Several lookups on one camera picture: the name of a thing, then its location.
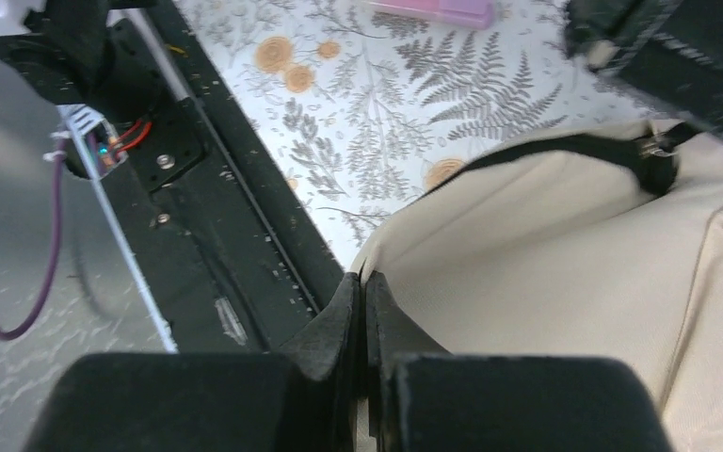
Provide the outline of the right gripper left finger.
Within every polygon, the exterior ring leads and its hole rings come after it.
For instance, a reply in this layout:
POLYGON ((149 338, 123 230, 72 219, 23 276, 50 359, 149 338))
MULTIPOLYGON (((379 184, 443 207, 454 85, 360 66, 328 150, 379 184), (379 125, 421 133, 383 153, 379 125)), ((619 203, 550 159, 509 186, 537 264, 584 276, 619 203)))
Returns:
POLYGON ((360 281, 265 353, 99 353, 69 366, 27 451, 351 451, 360 281))

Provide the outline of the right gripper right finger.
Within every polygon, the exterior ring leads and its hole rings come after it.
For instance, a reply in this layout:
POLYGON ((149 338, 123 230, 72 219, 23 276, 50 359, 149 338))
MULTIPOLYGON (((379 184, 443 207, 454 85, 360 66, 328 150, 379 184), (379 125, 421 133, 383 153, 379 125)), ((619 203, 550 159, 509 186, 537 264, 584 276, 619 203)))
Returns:
POLYGON ((364 286, 368 426, 380 451, 668 451, 637 375, 604 357, 453 354, 364 286))

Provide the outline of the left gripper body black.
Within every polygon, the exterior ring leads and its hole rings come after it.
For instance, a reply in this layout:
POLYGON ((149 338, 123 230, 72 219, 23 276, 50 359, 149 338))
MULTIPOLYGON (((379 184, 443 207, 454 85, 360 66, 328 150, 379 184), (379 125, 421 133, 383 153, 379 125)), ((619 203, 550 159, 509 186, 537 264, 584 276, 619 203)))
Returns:
POLYGON ((565 54, 723 140, 723 1, 569 1, 565 54))

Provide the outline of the cream canvas backpack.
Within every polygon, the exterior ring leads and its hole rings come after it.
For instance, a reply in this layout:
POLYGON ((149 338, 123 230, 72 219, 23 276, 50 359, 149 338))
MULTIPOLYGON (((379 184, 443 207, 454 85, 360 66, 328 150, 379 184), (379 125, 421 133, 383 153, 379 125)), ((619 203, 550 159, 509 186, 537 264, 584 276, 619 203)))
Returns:
POLYGON ((550 151, 474 161, 393 214, 352 264, 453 352, 607 356, 633 368, 673 447, 723 451, 723 143, 675 154, 666 195, 550 151))

